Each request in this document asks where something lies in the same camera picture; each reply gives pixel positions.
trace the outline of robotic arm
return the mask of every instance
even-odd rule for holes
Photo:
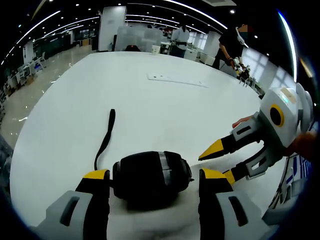
[[[261,101],[259,112],[239,124],[229,136],[213,143],[200,157],[199,161],[213,159],[262,140],[263,148],[254,156],[239,163],[225,174],[230,183],[247,177],[256,178],[265,174],[268,167],[282,159],[283,151],[297,136],[298,126],[305,133],[313,120],[313,105],[310,94],[297,83],[292,88],[271,88]]]

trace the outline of person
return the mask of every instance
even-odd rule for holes
[[[247,36],[247,24],[241,24],[240,27],[230,27],[219,38],[219,50],[215,56],[212,67],[219,70],[220,60],[222,60],[228,66],[231,66],[233,69],[235,69],[234,58],[239,57],[240,66],[244,68],[241,56],[245,45],[244,38]]]
[[[174,43],[171,47],[170,55],[184,58],[187,50],[187,41],[189,39],[190,33],[186,29],[186,24],[184,22],[180,23],[180,28],[175,30],[172,34],[171,41]]]

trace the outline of black strap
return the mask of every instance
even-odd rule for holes
[[[116,119],[116,111],[114,109],[111,109],[110,116],[109,116],[108,131],[106,132],[106,135],[104,136],[101,147],[95,156],[95,160],[94,160],[94,170],[95,171],[98,170],[98,168],[97,168],[98,157],[100,156],[100,154],[102,154],[102,152],[106,149],[106,147],[109,144],[109,141],[111,138],[111,132],[112,132],[112,129],[114,128],[114,124],[115,124],[115,119]]]
[[[175,44],[187,46],[187,42],[186,41],[176,41]]]

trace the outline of floor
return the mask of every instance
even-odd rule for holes
[[[46,68],[36,74],[32,84],[23,86],[5,101],[0,134],[13,149],[25,120],[42,95],[66,70],[93,52],[91,45],[75,46],[50,57]]]

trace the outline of ceiling light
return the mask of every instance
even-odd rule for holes
[[[297,82],[297,55],[296,55],[294,39],[292,37],[290,27],[289,27],[288,23],[286,22],[285,18],[282,16],[282,14],[280,12],[278,12],[278,14],[282,20],[282,23],[283,23],[285,31],[286,31],[286,35],[289,39],[289,44],[290,44],[291,54],[292,54],[292,61],[293,61],[293,81],[296,83]]]
[[[68,30],[63,31],[63,33],[68,32],[68,31],[70,31],[70,30],[72,30],[72,29],[81,28],[81,27],[83,27],[83,26],[84,26],[84,25],[75,26],[75,27],[73,27],[73,28],[70,28],[70,29],[68,29]]]
[[[186,4],[183,4],[183,3],[180,3],[180,2],[177,2],[177,1],[173,1],[173,0],[163,0],[163,1],[170,2],[170,3],[173,3],[173,4],[178,4],[178,5],[183,6],[183,7],[185,7],[185,8],[191,9],[191,10],[193,10],[193,11],[195,11],[195,12],[197,12],[197,13],[205,16],[205,17],[207,17],[208,19],[211,19],[212,21],[216,22],[217,24],[219,24],[219,25],[222,26],[223,28],[228,29],[228,28],[227,28],[225,25],[223,25],[221,22],[217,21],[216,19],[214,19],[213,17],[209,16],[208,14],[205,14],[205,13],[202,12],[202,11],[199,11],[198,9],[195,9],[195,8],[193,8],[193,7],[191,7],[191,6],[188,6],[188,5],[186,5]]]
[[[43,19],[42,21],[40,21],[39,23],[37,23],[36,25],[34,25],[29,31],[26,32],[26,34],[23,35],[22,38],[20,38],[19,41],[16,42],[16,44],[20,43],[20,41],[27,36],[33,29],[35,29],[36,27],[38,27],[40,24],[42,24],[44,21],[48,20],[49,18],[53,17],[54,15],[60,13],[61,11],[56,11],[55,13],[51,14],[50,16],[47,16],[45,19]]]
[[[139,21],[139,20],[127,20],[127,22],[142,22],[142,23],[149,23],[149,24],[153,24],[154,22],[152,21]],[[177,29],[176,26],[170,26],[170,25],[165,25],[163,23],[157,23],[158,25],[163,25],[163,26],[166,26],[166,27],[171,27],[171,28],[174,28],[174,29]]]
[[[59,25],[58,25],[59,28],[57,28],[56,30],[53,30],[53,31],[47,33],[47,34],[45,35],[45,37],[48,36],[48,35],[50,35],[50,34],[52,34],[52,33],[54,33],[54,32],[56,32],[56,31],[58,31],[58,30],[60,30],[60,29],[63,29],[63,28],[65,28],[65,27],[68,27],[68,26],[70,26],[70,25],[77,24],[77,23],[80,23],[80,22],[83,22],[83,21],[87,21],[87,20],[98,19],[98,18],[99,18],[98,16],[95,16],[95,17],[91,17],[91,18],[87,18],[87,19],[75,21],[75,22],[69,23],[69,24],[67,24],[67,25],[64,25],[64,26],[62,26],[62,27],[59,27],[59,26],[60,26],[60,24],[59,24]]]
[[[11,48],[11,50],[9,51],[9,53],[11,53],[14,48],[15,48],[15,46],[13,46],[13,48]]]
[[[165,18],[160,18],[160,17],[155,17],[155,16],[133,15],[133,14],[127,14],[126,16],[128,16],[128,17],[143,17],[142,20],[144,20],[144,18],[158,19],[158,20],[164,20],[164,21],[175,23],[175,24],[179,24],[179,22],[177,22],[177,21],[173,21],[173,20],[169,20],[169,19],[165,19]]]
[[[193,30],[196,30],[196,31],[198,31],[198,32],[200,32],[200,33],[202,33],[202,34],[206,34],[205,32],[203,32],[203,31],[200,31],[199,29],[196,29],[196,28],[194,28],[194,27],[192,27],[192,26],[188,26],[188,25],[186,25],[186,27],[187,28],[190,28],[190,29],[193,29]]]

